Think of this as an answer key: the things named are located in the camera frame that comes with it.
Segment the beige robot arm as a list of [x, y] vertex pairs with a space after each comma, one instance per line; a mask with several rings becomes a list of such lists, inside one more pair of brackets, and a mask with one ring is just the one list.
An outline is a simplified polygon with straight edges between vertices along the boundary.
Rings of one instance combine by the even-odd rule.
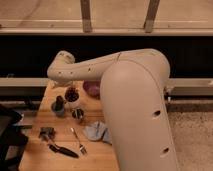
[[170, 65], [139, 49], [77, 63], [61, 52], [47, 70], [57, 83], [99, 80], [102, 111], [120, 171], [180, 171], [164, 101]]

